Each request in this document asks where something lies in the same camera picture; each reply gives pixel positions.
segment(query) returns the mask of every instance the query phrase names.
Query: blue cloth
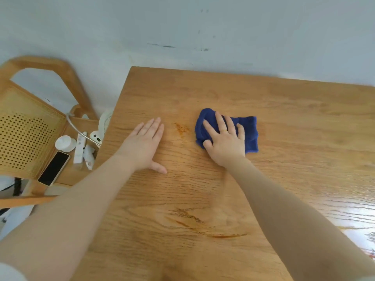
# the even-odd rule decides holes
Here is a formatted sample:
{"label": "blue cloth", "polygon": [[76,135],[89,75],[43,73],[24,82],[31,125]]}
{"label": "blue cloth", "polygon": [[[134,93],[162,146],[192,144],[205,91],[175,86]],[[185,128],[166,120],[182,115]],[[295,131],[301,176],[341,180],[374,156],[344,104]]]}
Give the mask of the blue cloth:
{"label": "blue cloth", "polygon": [[[207,120],[211,126],[219,133],[218,123],[216,122],[215,112],[211,108],[202,109],[199,114],[198,120],[195,125],[195,136],[196,142],[199,146],[204,149],[203,142],[207,139],[211,140],[211,136],[208,134],[206,128],[203,126],[203,121]],[[232,118],[234,126],[236,127],[236,133],[238,135],[237,123],[241,124],[245,129],[245,153],[258,152],[258,131],[256,130],[256,117],[237,117]]]}

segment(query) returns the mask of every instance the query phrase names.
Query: wooden chair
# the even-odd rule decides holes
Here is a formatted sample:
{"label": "wooden chair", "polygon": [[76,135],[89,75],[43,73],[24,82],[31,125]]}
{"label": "wooden chair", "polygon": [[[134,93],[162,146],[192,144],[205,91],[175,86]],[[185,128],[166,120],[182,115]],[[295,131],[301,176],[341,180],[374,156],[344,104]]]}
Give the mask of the wooden chair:
{"label": "wooden chair", "polygon": [[[0,174],[30,180],[27,186],[30,196],[0,199],[0,208],[50,201],[52,197],[44,196],[47,186],[39,184],[37,179],[57,151],[54,147],[56,139],[62,135],[72,138],[78,135],[67,122],[65,114],[11,80],[17,72],[26,68],[51,70],[61,77],[78,102],[71,110],[75,116],[71,120],[78,130],[90,134],[97,130],[99,123],[80,80],[67,62],[21,56],[0,66]],[[81,118],[84,114],[89,119]],[[72,162],[71,158],[58,177],[58,184],[74,185],[89,174],[86,166],[76,170]]]}

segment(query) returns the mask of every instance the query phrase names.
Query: person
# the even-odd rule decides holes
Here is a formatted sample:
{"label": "person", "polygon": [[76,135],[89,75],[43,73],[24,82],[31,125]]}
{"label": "person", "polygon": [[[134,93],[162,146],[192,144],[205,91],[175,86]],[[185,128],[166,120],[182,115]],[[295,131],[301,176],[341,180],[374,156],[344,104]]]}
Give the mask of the person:
{"label": "person", "polygon": [[[209,156],[242,188],[264,235],[296,281],[375,280],[375,264],[317,210],[263,175],[245,157],[245,131],[216,113],[219,132]],[[68,281],[89,246],[106,209],[133,172],[166,174],[153,156],[162,138],[161,119],[139,124],[96,171],[52,202],[41,205],[0,242],[1,280]]]}

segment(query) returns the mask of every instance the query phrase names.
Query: charging cable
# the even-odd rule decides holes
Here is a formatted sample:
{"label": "charging cable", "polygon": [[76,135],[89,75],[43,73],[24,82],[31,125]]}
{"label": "charging cable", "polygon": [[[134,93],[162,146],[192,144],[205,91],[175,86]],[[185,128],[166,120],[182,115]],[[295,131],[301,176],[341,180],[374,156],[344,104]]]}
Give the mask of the charging cable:
{"label": "charging cable", "polygon": [[81,134],[83,137],[85,137],[86,139],[90,140],[91,142],[94,142],[95,145],[96,145],[97,147],[100,148],[101,143],[99,143],[99,142],[97,142],[97,141],[94,141],[94,140],[91,139],[90,137],[87,137],[85,134],[83,134],[82,132],[80,132],[80,131],[79,131],[79,130],[73,125],[72,121],[70,120],[70,116],[73,116],[73,115],[74,115],[74,114],[71,114],[71,113],[67,113],[67,114],[65,115],[65,116],[66,116],[66,120],[68,120],[69,124],[73,127],[73,129],[74,129],[75,131],[77,131],[78,134]]}

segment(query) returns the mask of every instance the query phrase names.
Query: black phone screen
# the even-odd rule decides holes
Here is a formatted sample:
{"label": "black phone screen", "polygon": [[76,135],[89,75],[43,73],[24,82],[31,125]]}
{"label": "black phone screen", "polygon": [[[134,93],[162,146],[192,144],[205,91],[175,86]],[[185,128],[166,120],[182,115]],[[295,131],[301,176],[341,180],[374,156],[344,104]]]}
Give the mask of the black phone screen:
{"label": "black phone screen", "polygon": [[53,159],[50,161],[38,181],[50,186],[55,180],[56,176],[60,173],[61,169],[69,159],[69,155],[63,152],[57,152]]}

